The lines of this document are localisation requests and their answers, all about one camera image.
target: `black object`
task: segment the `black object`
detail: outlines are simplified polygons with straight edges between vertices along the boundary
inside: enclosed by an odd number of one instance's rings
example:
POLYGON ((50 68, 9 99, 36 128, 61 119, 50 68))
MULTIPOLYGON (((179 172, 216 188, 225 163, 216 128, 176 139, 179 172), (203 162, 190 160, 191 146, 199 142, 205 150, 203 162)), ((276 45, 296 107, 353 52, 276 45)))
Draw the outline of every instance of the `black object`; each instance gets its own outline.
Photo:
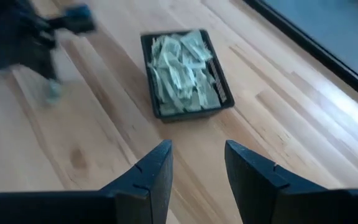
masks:
POLYGON ((244 0, 358 91, 358 0, 244 0))
POLYGON ((225 160, 244 223, 358 223, 358 190, 327 190, 234 141, 225 160))
POLYGON ((50 53, 56 47, 57 29, 80 34, 95 30, 95 25, 85 5, 45 19, 28 0, 0 0, 0 69, 21 64, 46 79, 58 80, 50 53))
POLYGON ((153 39, 156 39, 161 35, 172 35, 172 34, 186 35, 191 31, 192 30, 174 31, 174 32, 156 32, 156 33, 144 34, 140 37, 142 42, 142 48, 143 48, 144 62, 146 64, 147 78, 149 80, 149 90, 150 90, 150 97, 152 99, 153 112, 155 117, 161 119, 163 122, 181 121, 185 119, 195 119, 195 118, 211 116, 212 114, 218 113, 224 109, 228 109, 234 106, 234 98, 231 94, 226 78, 224 77, 221 64, 219 63, 218 56, 216 55, 216 52, 212 46, 211 39, 209 38, 209 35, 206 30, 200 30, 201 36, 207 48, 211 51, 213 55, 213 59, 208 62, 208 70, 210 74, 214 75, 214 78, 216 80, 214 89, 218 93, 221 107, 201 110, 201 111, 186 111, 184 113, 173 114, 173 115, 162 115, 160 113, 160 105, 156 95, 156 86, 157 86, 156 81, 154 80, 152 71, 147 66, 147 64, 152 61, 151 50, 152 50, 153 39))
POLYGON ((99 191, 0 194, 0 223, 166 222, 172 143, 163 141, 99 191))

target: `wooden floor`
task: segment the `wooden floor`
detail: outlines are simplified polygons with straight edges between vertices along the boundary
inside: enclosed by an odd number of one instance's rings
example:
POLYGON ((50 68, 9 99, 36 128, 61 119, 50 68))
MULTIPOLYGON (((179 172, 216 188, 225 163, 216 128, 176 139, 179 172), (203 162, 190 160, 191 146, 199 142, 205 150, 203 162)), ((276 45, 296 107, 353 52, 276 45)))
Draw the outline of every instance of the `wooden floor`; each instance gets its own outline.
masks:
POLYGON ((85 2, 99 29, 62 35, 55 106, 31 71, 0 78, 0 191, 99 189, 162 139, 175 146, 168 223, 241 223, 227 139, 325 187, 358 187, 358 93, 241 0, 33 2, 44 15, 85 2), (200 27, 236 106, 163 124, 152 114, 140 34, 200 27))

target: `hardwood floor plank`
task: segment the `hardwood floor plank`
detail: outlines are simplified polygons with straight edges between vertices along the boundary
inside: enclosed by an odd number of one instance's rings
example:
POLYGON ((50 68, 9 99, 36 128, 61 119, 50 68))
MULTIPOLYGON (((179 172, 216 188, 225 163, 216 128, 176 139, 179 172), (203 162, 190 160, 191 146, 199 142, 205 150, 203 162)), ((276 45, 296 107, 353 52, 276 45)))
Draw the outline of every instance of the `hardwood floor plank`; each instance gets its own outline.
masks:
POLYGON ((162 138, 153 126, 152 121, 149 121, 143 115, 149 114, 148 117, 151 117, 151 107, 142 107, 145 104, 149 105, 148 102, 150 101, 145 75, 139 73, 135 68, 135 73, 132 72, 131 74, 126 71, 123 72, 120 68, 118 68, 120 69, 119 73, 115 70, 111 71, 86 39, 76 39, 73 44, 67 44, 66 47, 80 73, 85 77, 102 106, 107 108, 105 110, 110 119, 117 126, 131 149, 136 152, 138 159, 146 155, 162 138), (125 89, 119 79, 126 78, 140 79, 143 82, 135 81, 131 89, 125 89), (139 106, 132 100, 136 96, 131 96, 131 92, 140 93, 136 95, 140 98, 139 106))
POLYGON ((284 99, 298 114, 306 119, 310 126, 314 127, 315 130, 322 134, 331 145, 358 167, 358 141, 338 126, 332 118, 326 116, 323 111, 319 110, 319 108, 302 100, 301 97, 299 97, 298 90, 289 91, 291 88, 285 83, 285 79, 277 78, 281 74, 268 75, 268 72, 259 69, 243 57, 237 50, 233 49, 233 51, 237 52, 236 54, 242 58, 246 64, 253 68, 279 97, 284 99))
POLYGON ((0 80, 0 191, 61 190, 54 169, 6 80, 0 80))
POLYGON ((254 97, 243 96, 237 101, 236 108, 241 116, 267 143, 271 160, 284 168, 329 188, 338 188, 342 184, 330 175, 316 160, 307 147, 304 147, 289 130, 275 119, 254 97))
POLYGON ((349 134, 358 139, 358 122, 354 120, 353 116, 350 116, 341 110, 331 100, 324 96, 320 91, 316 90, 314 86, 295 72, 286 73, 284 75, 305 95, 308 95, 314 103, 319 105, 322 110, 329 114, 335 122, 341 125, 349 134))
POLYGON ((328 172, 337 177, 344 185, 358 187, 358 169, 354 164, 348 161, 341 152, 333 148, 300 115, 290 109, 283 99, 271 91, 263 91, 258 94, 257 99, 302 145, 308 148, 310 153, 320 161, 328 172))

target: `plastic bin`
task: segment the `plastic bin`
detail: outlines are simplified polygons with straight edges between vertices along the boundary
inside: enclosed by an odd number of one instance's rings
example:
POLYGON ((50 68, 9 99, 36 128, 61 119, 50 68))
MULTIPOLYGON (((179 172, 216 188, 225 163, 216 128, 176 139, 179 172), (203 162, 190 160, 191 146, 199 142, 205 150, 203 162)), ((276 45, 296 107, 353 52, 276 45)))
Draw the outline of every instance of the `plastic bin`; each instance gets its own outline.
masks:
POLYGON ((216 52, 212 46, 211 39, 209 38, 209 35, 206 30, 200 30, 204 43, 213 54, 213 58, 208 62, 207 66, 210 74, 212 74, 216 80, 214 89, 218 93, 221 107, 199 110, 199 111, 185 111, 182 113, 170 114, 170 115, 160 114, 160 105, 157 95, 155 94, 154 76, 150 68, 147 66, 147 64, 152 60, 151 50, 152 50, 153 39, 161 35, 172 35, 172 34, 185 35, 191 31, 193 30, 153 32, 153 33, 143 34, 140 37, 140 40, 142 42, 142 48, 143 48, 144 62, 146 65, 147 79, 149 81, 149 90, 150 90, 150 97, 152 100, 153 112, 156 118, 161 119, 165 123, 173 122, 173 121, 182 121, 186 119, 203 118, 203 117, 211 116, 224 109, 234 106, 234 98, 230 92, 229 85, 227 84, 227 81, 224 77, 221 64, 219 63, 218 57, 216 56, 216 52))

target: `black tray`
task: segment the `black tray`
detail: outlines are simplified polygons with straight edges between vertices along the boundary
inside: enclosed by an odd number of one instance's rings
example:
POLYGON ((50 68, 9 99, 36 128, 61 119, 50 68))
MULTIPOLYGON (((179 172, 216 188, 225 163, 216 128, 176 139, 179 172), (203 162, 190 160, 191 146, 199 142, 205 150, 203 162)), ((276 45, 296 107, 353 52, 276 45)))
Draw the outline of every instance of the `black tray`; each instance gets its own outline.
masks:
POLYGON ((158 103, 157 95, 155 94, 155 80, 152 75, 152 71, 147 66, 147 63, 151 62, 151 49, 153 44, 153 38, 157 38, 161 35, 185 35, 192 30, 185 31, 171 31, 171 32, 155 32, 141 35, 140 40, 142 42, 144 62, 146 65, 147 79, 149 81, 149 90, 150 97, 152 99, 153 112, 156 118, 161 119, 163 122, 172 122, 172 121, 181 121, 185 119, 194 119, 202 118, 206 116, 211 116, 212 114, 218 113, 224 109, 234 106, 234 98, 230 92, 229 85, 224 77, 221 64, 219 63, 216 52, 212 46, 211 39, 209 38, 208 33, 205 30, 201 31, 201 36, 207 46, 207 48, 212 52, 213 58, 208 62, 208 70, 210 74, 213 74, 216 84, 214 85, 215 91, 218 93, 219 101, 221 103, 220 108, 206 109, 200 111, 187 111, 184 113, 171 114, 171 115, 162 115, 160 114, 160 105, 158 103))

